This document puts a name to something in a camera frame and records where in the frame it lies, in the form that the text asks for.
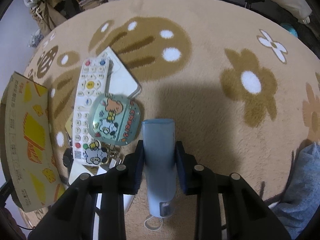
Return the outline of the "teal ball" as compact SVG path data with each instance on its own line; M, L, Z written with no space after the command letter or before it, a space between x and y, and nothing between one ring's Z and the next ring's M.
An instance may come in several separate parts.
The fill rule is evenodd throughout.
M295 28L291 24L289 24L289 23L281 23L280 26L283 27L284 29L286 29L294 37L298 38L297 31L295 30Z

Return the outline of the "white charger adapter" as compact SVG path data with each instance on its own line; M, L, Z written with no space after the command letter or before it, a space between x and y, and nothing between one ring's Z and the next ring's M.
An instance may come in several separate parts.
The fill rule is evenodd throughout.
M83 173L87 173L90 176L93 176L93 173L88 170L84 165L80 164L77 161L73 161L71 165L71 171L69 173L68 184L72 185L73 182Z

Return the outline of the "white TV remote control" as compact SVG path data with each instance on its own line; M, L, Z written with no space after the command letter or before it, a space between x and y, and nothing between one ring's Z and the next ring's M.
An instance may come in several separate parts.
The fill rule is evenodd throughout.
M75 95L72 144L96 140L88 132L88 117L93 102L106 90L109 65L110 59L106 56L88 58L82 64Z

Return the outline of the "beige butterfly pattern rug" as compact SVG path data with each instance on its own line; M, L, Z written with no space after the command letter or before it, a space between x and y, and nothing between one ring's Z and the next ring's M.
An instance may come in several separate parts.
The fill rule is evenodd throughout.
M49 91L35 111L49 119L56 183L80 65L106 47L140 83L145 118L173 118L188 153L263 199L279 198L292 152L319 142L319 49L219 0L119 0L59 25L26 68Z

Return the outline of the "light blue power bank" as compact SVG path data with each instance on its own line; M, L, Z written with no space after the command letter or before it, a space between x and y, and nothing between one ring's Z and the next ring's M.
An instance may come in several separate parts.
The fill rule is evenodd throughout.
M149 211L154 217L166 218L174 211L176 193L175 122L145 120L142 133Z

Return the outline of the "cardboard box yellow print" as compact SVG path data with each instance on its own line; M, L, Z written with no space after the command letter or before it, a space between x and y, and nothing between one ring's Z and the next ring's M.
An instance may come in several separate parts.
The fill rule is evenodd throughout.
M48 90L14 72L3 96L4 142L17 205L31 212L64 193L49 132Z

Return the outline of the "cartoon acrylic coaster charm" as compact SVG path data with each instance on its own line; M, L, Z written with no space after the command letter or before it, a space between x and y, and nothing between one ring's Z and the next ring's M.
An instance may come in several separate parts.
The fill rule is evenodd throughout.
M135 100L123 95L101 94L90 109L88 132L100 142L125 146L134 141L140 116Z

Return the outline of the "beige hanging trousers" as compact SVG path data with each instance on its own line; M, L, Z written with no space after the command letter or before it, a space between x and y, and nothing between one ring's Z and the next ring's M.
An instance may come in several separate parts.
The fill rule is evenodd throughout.
M40 33L47 36L58 25L67 21L57 9L63 9L65 0L41 0L30 9L32 18L37 23Z

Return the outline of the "white slim remote control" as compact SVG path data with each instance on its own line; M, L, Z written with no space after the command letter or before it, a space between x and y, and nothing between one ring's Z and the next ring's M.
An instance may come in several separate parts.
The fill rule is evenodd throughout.
M130 74L111 47L107 47L100 56L106 55L110 59L107 72L106 92L114 95L123 95L129 99L137 97L142 88Z

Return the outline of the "grey blue trouser leg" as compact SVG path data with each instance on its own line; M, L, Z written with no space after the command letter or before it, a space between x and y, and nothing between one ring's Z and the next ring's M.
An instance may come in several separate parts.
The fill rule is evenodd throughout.
M272 208L292 239L296 239L319 208L319 145L313 142L297 157L282 200Z

